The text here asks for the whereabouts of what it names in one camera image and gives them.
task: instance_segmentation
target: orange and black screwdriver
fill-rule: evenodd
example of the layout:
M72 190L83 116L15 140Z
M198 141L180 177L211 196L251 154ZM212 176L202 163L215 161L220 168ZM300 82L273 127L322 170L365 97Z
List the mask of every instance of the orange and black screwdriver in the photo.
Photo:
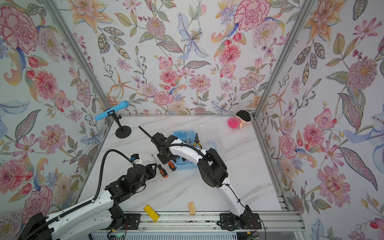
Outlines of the orange and black screwdriver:
M171 161L168 162L168 167L169 167L172 171L175 171L175 170L176 170L175 165L173 165L173 163L171 163Z
M168 177L167 171L166 171L160 164L157 165L157 168L160 170L160 173L161 173L161 175L162 175L164 178L167 178L167 177Z

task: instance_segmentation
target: tabletop surface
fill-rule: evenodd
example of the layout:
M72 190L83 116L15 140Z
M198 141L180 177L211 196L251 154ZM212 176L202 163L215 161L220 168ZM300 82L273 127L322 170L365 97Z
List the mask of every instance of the tabletop surface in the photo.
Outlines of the tabletop surface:
M231 185L240 199L253 211L280 211L281 207L252 125L245 125L242 129L231 129L227 124L228 118L223 116L122 117L121 125L131 127L131 135L124 139L117 138L115 131L118 125L113 124L80 195L79 202L95 194L101 160L107 150L116 149L128 157L138 153L142 155L144 165L154 163L151 154L156 157L158 151L150 138L138 128L141 126L152 136L160 132L165 137L172 135L175 131L194 130L199 134L203 149L208 150L211 147L207 142L214 143L218 154L227 165ZM105 161L101 188L104 189L105 186L125 175L131 166L131 163L119 154L109 153ZM167 165L163 167L168 173L168 178L162 177L156 169L156 176L147 181L143 192L120 204L123 211L143 211L147 204L155 211L189 211L188 202L190 201L194 201L196 211L229 210L218 190L209 187L202 180L197 168L173 172Z

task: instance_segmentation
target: white marble table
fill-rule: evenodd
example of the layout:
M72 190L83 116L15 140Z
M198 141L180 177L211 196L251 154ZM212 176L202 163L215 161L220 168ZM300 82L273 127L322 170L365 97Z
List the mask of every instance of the white marble table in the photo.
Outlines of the white marble table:
M233 130L227 125L228 117L212 116L148 116L122 117L121 124L132 128L132 134L119 139L115 136L117 124L112 126L79 201L94 195L100 172L101 160L108 149L116 149L128 157L142 154L144 165L154 163L157 149L150 139L137 127L143 127L150 135L156 132L169 136L174 131L195 130L202 140L212 138L217 152L227 165L227 172L238 197L253 211L280 211L281 207L273 188L272 180L265 165L261 149L251 124ZM127 173L132 165L119 154L111 152L106 158L102 189ZM172 172L163 166L168 178L163 178L157 169L155 178L147 181L146 189L121 203L123 211L143 211L149 204L155 211L188 211L188 202L194 201L196 211L228 211L228 205L219 192L201 179L198 169Z

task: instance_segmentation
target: orange flower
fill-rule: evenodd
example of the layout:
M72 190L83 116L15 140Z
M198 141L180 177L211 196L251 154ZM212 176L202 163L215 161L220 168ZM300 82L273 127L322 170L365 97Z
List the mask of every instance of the orange flower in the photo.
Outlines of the orange flower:
M99 0L67 0L71 6L73 23L76 26L79 23L86 22L93 28L97 34L99 23L113 23L115 22L107 14L103 13L108 4L104 4Z
M339 11L346 2L346 0L319 0L317 10L311 13L311 18L304 26L311 29L308 43L319 35L321 39L331 44L330 26L341 22Z

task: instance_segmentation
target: floral wall panel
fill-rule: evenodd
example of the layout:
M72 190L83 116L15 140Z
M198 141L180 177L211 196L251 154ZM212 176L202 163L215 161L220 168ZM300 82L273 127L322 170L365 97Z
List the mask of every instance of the floral wall panel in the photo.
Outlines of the floral wall panel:
M112 105L254 112L300 0L56 1Z
M0 1L0 239L73 205L107 123L39 1Z
M310 237L384 239L380 0L318 0L258 125Z

